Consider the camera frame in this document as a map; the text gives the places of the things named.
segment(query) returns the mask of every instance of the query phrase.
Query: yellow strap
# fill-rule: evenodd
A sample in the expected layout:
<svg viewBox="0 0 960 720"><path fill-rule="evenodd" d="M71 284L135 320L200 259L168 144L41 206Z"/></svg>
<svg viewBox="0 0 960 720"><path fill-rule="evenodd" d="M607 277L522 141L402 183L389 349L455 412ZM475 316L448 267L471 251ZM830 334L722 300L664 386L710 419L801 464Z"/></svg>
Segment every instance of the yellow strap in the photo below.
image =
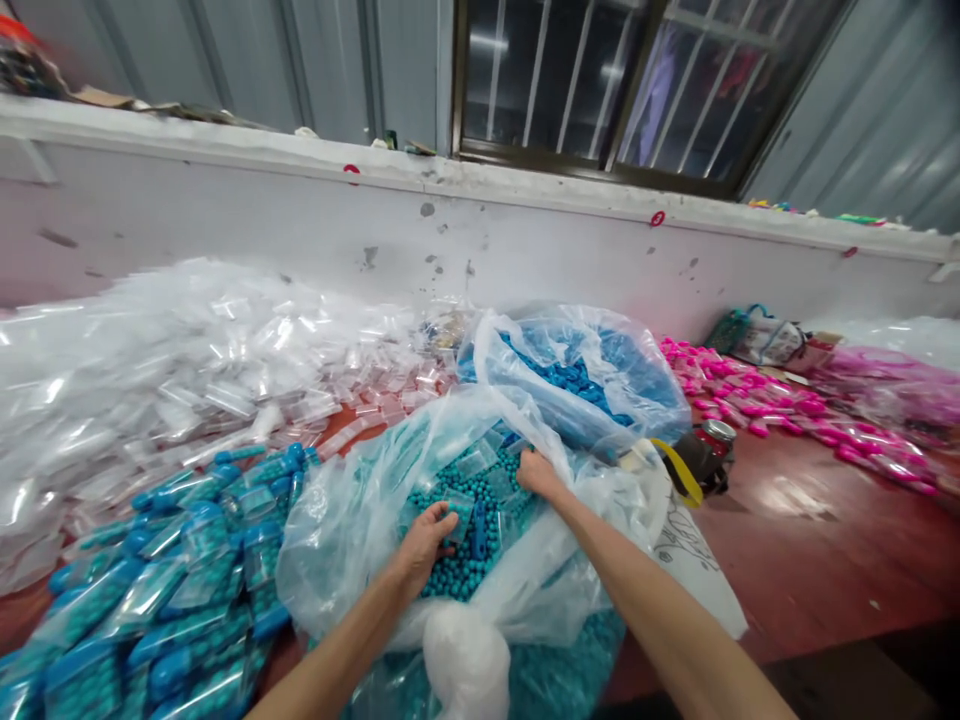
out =
<svg viewBox="0 0 960 720"><path fill-rule="evenodd" d="M703 504L703 488L701 488L697 484L697 481L693 479L693 473L690 472L690 468L687 467L687 464L680 458L680 455L677 453L677 451L663 442L663 440L650 438L650 442L663 450L667 457L670 458L670 461L673 463L674 470L677 471L677 477L680 478L680 482L687 489L689 497L681 493L680 499L683 500L683 502L689 507L700 507L700 505Z"/></svg>

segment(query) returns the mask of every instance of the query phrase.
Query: window frame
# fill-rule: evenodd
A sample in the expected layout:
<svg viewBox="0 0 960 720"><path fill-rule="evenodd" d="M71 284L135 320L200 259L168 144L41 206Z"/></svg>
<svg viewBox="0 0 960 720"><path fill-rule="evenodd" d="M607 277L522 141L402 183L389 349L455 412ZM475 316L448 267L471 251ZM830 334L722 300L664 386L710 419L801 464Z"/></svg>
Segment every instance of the window frame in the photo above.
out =
<svg viewBox="0 0 960 720"><path fill-rule="evenodd" d="M638 167L617 160L616 156L626 135L633 107L643 74L650 63L650 56L661 28L671 21L668 16L670 0L650 0L647 27L640 50L632 61L632 67L624 74L624 80L612 99L610 127L602 136L600 152L596 160L576 155L557 153L546 148L504 145L488 140L469 138L463 133L463 114L467 92L469 52L470 0L456 0L454 36L453 107L451 111L451 156L466 161L485 162L535 172L546 172L590 180L601 180L625 185L636 185L652 190L685 193L717 200L737 200L755 165L764 155L765 144L774 136L778 123L785 117L793 100L794 92L803 85L806 73L816 69L817 56L825 48L818 47L819 40L829 35L830 29L849 4L849 0L836 3L817 3L810 14L810 31L794 48L794 57L786 66L771 101L762 111L756 127L744 144L740 158L723 180L682 175L678 172ZM680 8L672 11L690 15ZM685 27L697 29L694 25ZM705 37L722 37L706 29L698 29Z"/></svg>

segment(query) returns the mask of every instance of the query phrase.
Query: corrugated metal wall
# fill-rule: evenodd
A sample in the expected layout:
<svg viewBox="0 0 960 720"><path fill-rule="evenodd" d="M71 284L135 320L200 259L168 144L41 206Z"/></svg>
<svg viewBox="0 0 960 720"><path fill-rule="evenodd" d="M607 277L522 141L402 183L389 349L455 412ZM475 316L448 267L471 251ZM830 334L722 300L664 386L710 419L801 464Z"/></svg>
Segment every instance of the corrugated metal wall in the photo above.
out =
<svg viewBox="0 0 960 720"><path fill-rule="evenodd" d="M13 0L72 86L449 150L453 3Z"/></svg>
<svg viewBox="0 0 960 720"><path fill-rule="evenodd" d="M858 0L744 198L960 231L960 3Z"/></svg>

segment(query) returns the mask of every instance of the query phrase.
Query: pile of pink pills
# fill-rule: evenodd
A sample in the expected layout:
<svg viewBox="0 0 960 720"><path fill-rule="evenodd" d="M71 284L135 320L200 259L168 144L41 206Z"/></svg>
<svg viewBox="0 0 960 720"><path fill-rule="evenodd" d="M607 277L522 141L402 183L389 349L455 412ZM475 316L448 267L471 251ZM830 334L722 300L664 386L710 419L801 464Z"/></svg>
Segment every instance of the pile of pink pills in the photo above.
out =
<svg viewBox="0 0 960 720"><path fill-rule="evenodd" d="M703 411L705 420L723 420L762 438L770 435L771 427L809 435L834 448L838 460L873 470L925 495L937 492L933 464L897 433L829 408L817 393L721 357L713 348L668 337L660 349L684 393L696 397L693 406Z"/></svg>

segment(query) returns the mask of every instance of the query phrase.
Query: pink pill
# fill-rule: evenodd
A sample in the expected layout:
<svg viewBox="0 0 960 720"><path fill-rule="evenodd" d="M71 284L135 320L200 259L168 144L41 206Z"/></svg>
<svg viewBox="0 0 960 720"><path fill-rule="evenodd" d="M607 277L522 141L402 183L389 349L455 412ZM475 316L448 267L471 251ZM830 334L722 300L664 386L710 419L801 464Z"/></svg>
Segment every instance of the pink pill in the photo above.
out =
<svg viewBox="0 0 960 720"><path fill-rule="evenodd" d="M757 437L770 437L770 429L760 420L754 420L747 428Z"/></svg>

